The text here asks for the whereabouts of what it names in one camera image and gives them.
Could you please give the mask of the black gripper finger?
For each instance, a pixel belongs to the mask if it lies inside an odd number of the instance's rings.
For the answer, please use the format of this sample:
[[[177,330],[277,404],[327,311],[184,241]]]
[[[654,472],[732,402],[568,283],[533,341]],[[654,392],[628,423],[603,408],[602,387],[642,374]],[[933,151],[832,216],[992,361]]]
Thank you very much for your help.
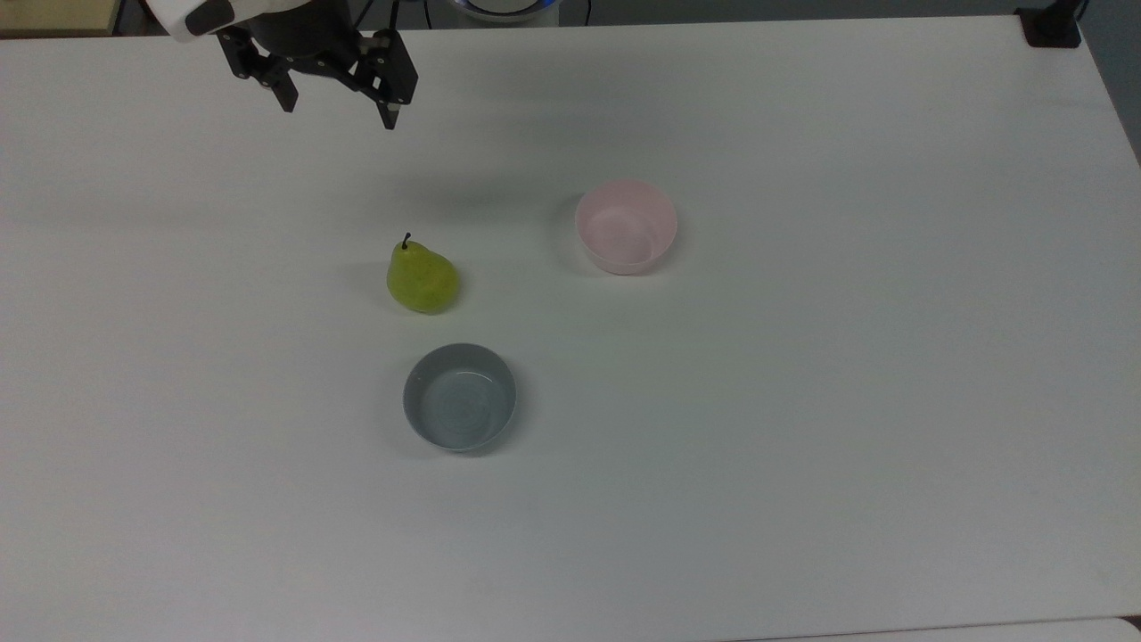
[[[251,32],[241,26],[220,29],[217,40],[234,78],[252,78],[274,95],[284,112],[293,113],[299,94],[288,60],[277,54],[260,52]]]
[[[347,89],[365,96],[382,117],[385,129],[393,131],[400,109],[415,97],[415,65],[395,29],[358,36],[356,43],[332,58],[332,72]]]

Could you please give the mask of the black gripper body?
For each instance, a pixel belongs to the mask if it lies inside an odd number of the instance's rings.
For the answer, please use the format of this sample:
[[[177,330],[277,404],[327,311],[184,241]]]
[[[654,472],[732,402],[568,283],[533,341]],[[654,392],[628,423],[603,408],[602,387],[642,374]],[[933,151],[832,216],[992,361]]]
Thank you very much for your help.
[[[358,54],[347,1],[306,1],[280,13],[261,13],[244,22],[269,60],[337,60],[350,65]]]

